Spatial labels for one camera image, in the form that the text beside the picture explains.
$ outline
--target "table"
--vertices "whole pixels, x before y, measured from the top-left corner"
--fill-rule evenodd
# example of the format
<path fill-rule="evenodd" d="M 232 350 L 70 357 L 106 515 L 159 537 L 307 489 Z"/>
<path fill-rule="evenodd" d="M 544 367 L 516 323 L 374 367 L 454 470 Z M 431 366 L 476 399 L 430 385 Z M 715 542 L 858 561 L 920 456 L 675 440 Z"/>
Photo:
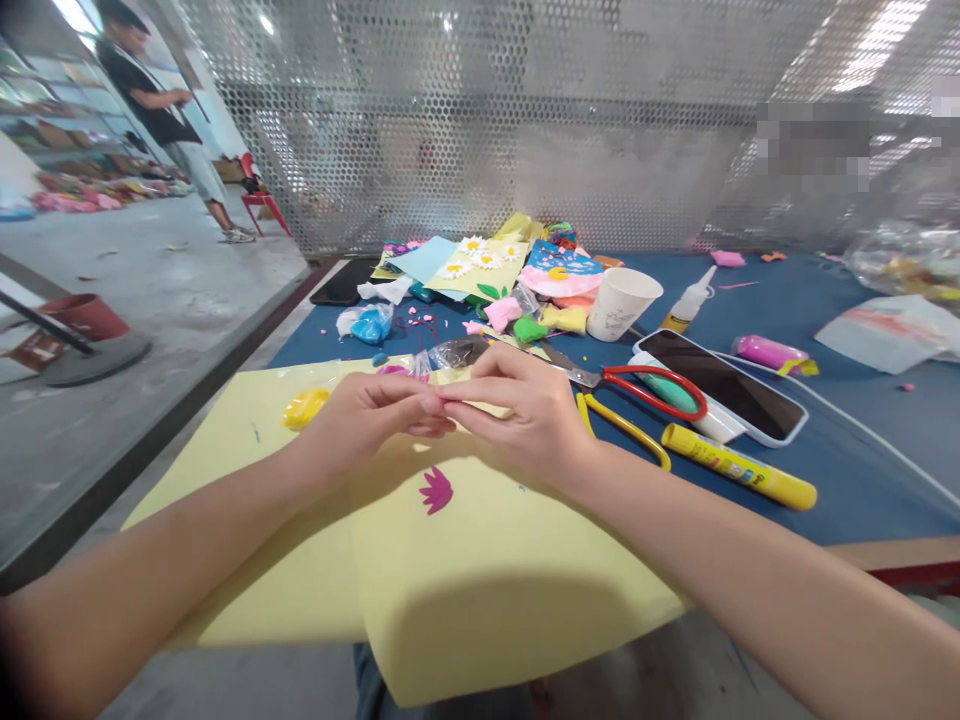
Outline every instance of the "table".
<path fill-rule="evenodd" d="M 699 279 L 711 263 L 709 256 L 620 257 L 628 266 L 657 278 L 666 290 L 638 321 L 641 332 L 655 329 L 683 289 Z M 842 266 L 814 256 L 793 256 L 769 264 L 751 257 L 746 267 L 720 268 L 713 281 L 715 287 L 743 282 L 759 284 L 717 290 L 690 326 L 687 334 L 692 340 L 726 352 L 734 337 L 758 334 L 808 351 L 822 374 L 805 382 L 960 496 L 956 472 L 960 442 L 955 431 L 960 366 L 927 362 L 899 376 L 884 375 L 817 343 L 813 335 L 826 322 L 875 295 Z M 473 310 L 463 304 L 425 306 L 407 299 L 396 311 L 405 324 L 415 317 L 409 315 L 411 307 L 417 308 L 416 317 L 434 316 L 436 330 L 424 326 L 395 329 L 383 345 L 388 354 L 417 352 L 437 340 L 462 336 L 461 323 L 474 317 Z M 335 320 L 341 310 L 331 306 L 314 309 L 270 367 L 371 357 L 377 349 L 352 337 L 338 339 Z M 560 336 L 551 343 L 584 368 L 597 370 L 600 365 L 627 361 L 636 340 L 631 334 L 617 343 Z M 806 513 L 788 510 L 679 456 L 674 456 L 674 473 L 817 544 L 831 546 L 877 574 L 891 568 L 927 568 L 920 574 L 883 575 L 890 582 L 960 577 L 960 510 L 814 398 L 770 375 L 758 373 L 758 377 L 778 383 L 778 389 L 808 409 L 810 419 L 786 448 L 771 450 L 746 437 L 738 438 L 731 447 L 812 482 L 819 491 L 817 506 Z M 905 382 L 915 384 L 916 391 L 901 391 Z M 609 388 L 601 388 L 598 399 L 652 436 L 659 437 L 662 432 L 665 418 L 649 406 Z M 599 438 L 645 455 L 641 446 L 603 419 L 594 417 L 593 424 Z"/>

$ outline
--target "red scissors handle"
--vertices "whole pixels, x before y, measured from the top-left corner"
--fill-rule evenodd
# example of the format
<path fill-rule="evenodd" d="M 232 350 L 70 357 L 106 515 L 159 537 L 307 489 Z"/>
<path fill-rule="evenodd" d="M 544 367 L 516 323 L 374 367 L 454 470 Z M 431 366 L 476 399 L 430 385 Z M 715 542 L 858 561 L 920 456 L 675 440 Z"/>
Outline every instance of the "red scissors handle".
<path fill-rule="evenodd" d="M 697 411 L 688 413 L 675 408 L 673 405 L 665 403 L 652 392 L 648 392 L 647 390 L 644 390 L 643 388 L 638 387 L 631 382 L 627 382 L 620 377 L 620 375 L 626 373 L 659 375 L 660 377 L 666 378 L 671 382 L 675 382 L 677 385 L 686 390 L 690 397 L 693 398 L 693 401 L 697 404 Z M 616 367 L 603 368 L 603 379 L 608 383 L 616 385 L 617 387 L 623 388 L 627 392 L 636 395 L 644 402 L 653 405 L 653 407 L 660 412 L 666 413 L 667 415 L 675 417 L 679 420 L 695 422 L 707 414 L 707 399 L 703 396 L 703 393 L 700 392 L 700 388 L 683 377 L 683 375 L 677 375 L 677 373 L 673 372 L 672 370 L 653 367 L 652 365 L 617 365 Z"/>

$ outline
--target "forearm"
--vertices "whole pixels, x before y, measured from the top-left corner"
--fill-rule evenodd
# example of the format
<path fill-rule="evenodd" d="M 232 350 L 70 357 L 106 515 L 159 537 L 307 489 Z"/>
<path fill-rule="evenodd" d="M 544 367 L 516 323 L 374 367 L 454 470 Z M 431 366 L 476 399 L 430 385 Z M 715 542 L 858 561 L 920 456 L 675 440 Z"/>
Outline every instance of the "forearm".
<path fill-rule="evenodd" d="M 6 601 L 52 717 L 95 717 L 183 618 L 314 499 L 275 454 L 183 498 Z"/>
<path fill-rule="evenodd" d="M 179 92 L 168 90 L 162 93 L 148 93 L 143 90 L 134 90 L 130 93 L 134 100 L 147 108 L 147 110 L 163 110 L 176 105 L 182 98 Z"/>
<path fill-rule="evenodd" d="M 894 590 L 612 445 L 592 446 L 572 475 L 574 500 L 817 715 L 955 717 L 960 633 Z"/>

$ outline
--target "perforated metal wall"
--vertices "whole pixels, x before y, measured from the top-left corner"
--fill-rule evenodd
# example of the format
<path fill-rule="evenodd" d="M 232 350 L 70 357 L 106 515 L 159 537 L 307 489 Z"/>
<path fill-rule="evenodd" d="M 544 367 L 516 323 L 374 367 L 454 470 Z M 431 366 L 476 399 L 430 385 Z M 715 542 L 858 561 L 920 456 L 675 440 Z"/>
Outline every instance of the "perforated metal wall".
<path fill-rule="evenodd" d="M 956 0 L 179 2 L 307 256 L 516 209 L 611 251 L 960 219 Z"/>

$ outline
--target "black phone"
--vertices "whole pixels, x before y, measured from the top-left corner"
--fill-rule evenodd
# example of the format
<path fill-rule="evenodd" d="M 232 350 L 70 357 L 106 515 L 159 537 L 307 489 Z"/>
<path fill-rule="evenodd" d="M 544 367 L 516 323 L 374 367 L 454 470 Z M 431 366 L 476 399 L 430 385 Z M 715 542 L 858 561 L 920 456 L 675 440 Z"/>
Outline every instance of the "black phone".
<path fill-rule="evenodd" d="M 786 445 L 806 422 L 807 411 L 802 405 L 672 330 L 658 330 L 636 347 L 683 375 L 745 425 L 752 426 L 748 434 L 768 447 Z M 766 438 L 761 439 L 751 429 Z"/>
<path fill-rule="evenodd" d="M 360 299 L 357 285 L 370 280 L 376 269 L 375 258 L 356 258 L 344 265 L 337 274 L 327 280 L 310 296 L 314 305 L 353 305 Z"/>

